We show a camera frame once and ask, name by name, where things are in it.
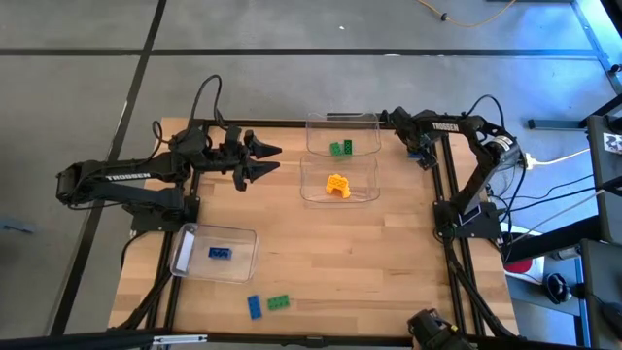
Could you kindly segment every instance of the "green lego brick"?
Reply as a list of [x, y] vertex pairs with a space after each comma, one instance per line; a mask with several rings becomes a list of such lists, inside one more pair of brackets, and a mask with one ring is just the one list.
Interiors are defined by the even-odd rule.
[[352, 140], [343, 140], [343, 153], [352, 155]]
[[341, 151], [341, 145], [339, 145], [338, 142], [333, 142], [330, 144], [330, 155], [343, 156], [343, 152]]
[[268, 309], [270, 311], [275, 311], [286, 307], [290, 307], [290, 297], [288, 295], [271, 297], [268, 300]]

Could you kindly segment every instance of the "black floor line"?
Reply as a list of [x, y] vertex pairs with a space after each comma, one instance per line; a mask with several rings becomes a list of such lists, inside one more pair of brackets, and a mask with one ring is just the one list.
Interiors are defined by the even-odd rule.
[[[159, 0], [157, 7], [155, 8], [154, 20], [152, 21], [147, 40], [145, 42], [145, 53], [150, 51], [154, 46], [157, 30], [159, 29], [165, 7], [166, 0]], [[129, 88], [129, 93], [127, 94], [127, 98], [125, 100], [125, 108], [123, 108], [121, 120], [119, 121], [119, 126], [115, 132], [115, 137], [113, 138], [107, 160], [117, 160], [119, 158], [121, 146], [123, 145], [123, 140], [125, 139], [125, 134], [127, 133], [129, 121], [134, 110], [140, 86], [143, 82], [143, 77], [145, 76], [148, 62], [149, 55], [141, 55], [136, 72], [134, 73], [134, 78], [132, 79], [132, 83]], [[87, 213], [86, 224], [80, 232], [81, 238], [78, 252], [76, 254], [76, 258], [73, 260], [71, 271], [64, 286], [62, 297], [52, 323], [50, 335], [62, 335], [65, 333], [67, 322], [69, 322], [69, 318], [71, 316], [71, 309], [73, 308], [74, 301], [82, 281], [82, 275], [86, 268], [88, 255], [90, 254], [95, 233], [97, 232], [97, 226], [99, 225], [99, 219], [101, 218], [101, 211], [102, 208], [98, 207]]]
[[611, 68], [611, 62], [609, 62], [607, 54], [603, 50], [603, 47], [601, 47], [601, 43], [599, 43], [599, 40], [596, 37], [596, 34], [594, 34], [594, 31], [592, 30], [592, 26], [590, 25], [590, 22], [587, 20], [587, 17], [583, 14], [583, 11], [581, 11], [581, 7], [576, 1], [573, 1], [570, 5], [572, 6], [572, 9], [574, 10], [574, 14], [576, 15], [576, 19], [579, 21], [581, 28], [583, 28], [585, 37], [590, 42], [592, 49], [597, 53], [596, 58], [598, 59], [601, 66], [605, 70], [606, 77], [609, 79], [609, 82], [611, 83], [611, 87], [613, 88], [616, 94], [622, 93], [622, 85], [620, 84], [620, 81], [618, 80], [617, 76], [615, 74], [609, 73], [609, 69]]
[[397, 55], [397, 56], [490, 56], [490, 57], [595, 57], [586, 49], [37, 49], [0, 48], [0, 56], [255, 56], [255, 55]]

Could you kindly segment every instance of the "transparent container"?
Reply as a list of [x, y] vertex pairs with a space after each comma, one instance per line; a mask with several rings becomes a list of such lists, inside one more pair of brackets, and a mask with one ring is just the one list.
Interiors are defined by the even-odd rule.
[[322, 116], [312, 113], [307, 117], [307, 150], [330, 156], [330, 144], [352, 140], [352, 156], [364, 156], [380, 151], [380, 126], [373, 113], [360, 115]]
[[[327, 192], [330, 175], [348, 179], [350, 196]], [[307, 154], [300, 160], [300, 195], [314, 203], [364, 203], [380, 196], [378, 163], [374, 156], [331, 157]]]
[[[230, 257], [210, 258], [210, 248], [229, 249]], [[255, 272], [258, 252], [253, 230], [184, 224], [175, 239], [170, 269], [180, 277], [244, 283]]]

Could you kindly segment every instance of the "wooden tabletop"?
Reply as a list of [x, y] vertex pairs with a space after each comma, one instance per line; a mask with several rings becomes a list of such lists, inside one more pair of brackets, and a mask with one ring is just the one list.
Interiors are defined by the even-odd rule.
[[[165, 118], [164, 135], [186, 124], [186, 119]], [[305, 205], [299, 165], [307, 153], [303, 128], [254, 131], [262, 142], [283, 149], [266, 159], [280, 161], [281, 167], [245, 192], [235, 190], [230, 173], [203, 174], [199, 223], [253, 229], [259, 237], [256, 272], [246, 284], [183, 279], [175, 331], [405, 336], [406, 320], [421, 309], [434, 307], [453, 319], [443, 251], [432, 237], [432, 172], [407, 158], [391, 131], [381, 131], [382, 149], [375, 154], [380, 197], [356, 209]], [[210, 135], [214, 143], [224, 137], [217, 128]], [[466, 140], [454, 137], [451, 143], [463, 186], [474, 157]], [[163, 185], [150, 180], [146, 187]], [[153, 232], [129, 247], [110, 326], [124, 321], [153, 285], [162, 236]], [[516, 331], [499, 253], [486, 241], [469, 242], [480, 293]], [[251, 295], [261, 299], [263, 317], [256, 321], [249, 316]], [[280, 295], [289, 295], [291, 306], [269, 311], [266, 300]], [[463, 301], [471, 319], [466, 295]]]

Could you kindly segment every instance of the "gray floor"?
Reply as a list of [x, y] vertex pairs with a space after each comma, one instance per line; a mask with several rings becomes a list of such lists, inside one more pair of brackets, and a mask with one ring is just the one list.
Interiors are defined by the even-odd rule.
[[[462, 21], [478, 21], [503, 6], [465, 1], [466, 6], [449, 0], [434, 4]], [[140, 48], [155, 7], [156, 0], [0, 0], [0, 48]], [[610, 29], [602, 32], [609, 35]], [[155, 46], [590, 49], [570, 5], [518, 3], [489, 25], [462, 29], [406, 0], [169, 1]], [[0, 215], [37, 228], [32, 235], [0, 234], [2, 338], [46, 332], [85, 215], [56, 202], [53, 176], [74, 161], [106, 156], [136, 64], [135, 57], [0, 57], [0, 160], [8, 165], [0, 175]], [[458, 113], [479, 95], [492, 93], [505, 110], [509, 130], [539, 160], [581, 150], [587, 141], [580, 132], [529, 131], [527, 119], [583, 118], [614, 96], [599, 62], [584, 58], [153, 57], [121, 157], [147, 155], [154, 144], [151, 121], [187, 116], [198, 85], [214, 73], [225, 79], [221, 110], [229, 119], [302, 119], [309, 112], [379, 111], [398, 105], [411, 112]], [[211, 88], [205, 91], [199, 117], [211, 117], [212, 93]], [[477, 112], [490, 121], [498, 118], [489, 102]], [[527, 174], [521, 194], [544, 194], [589, 173], [588, 155], [537, 168]], [[496, 176], [497, 193], [504, 187], [503, 176], [510, 178], [511, 170]], [[520, 172], [515, 176], [514, 184]], [[559, 193], [590, 185], [586, 180]], [[514, 222], [532, 226], [580, 197], [517, 212]], [[596, 204], [590, 202], [541, 230], [595, 212]], [[129, 222], [120, 209], [104, 211], [69, 332], [105, 329]], [[515, 308], [519, 324], [535, 322], [532, 316], [539, 311], [519, 303]], [[555, 318], [559, 315], [539, 315], [538, 322], [572, 327], [571, 321]], [[521, 327], [521, 333], [530, 330]]]

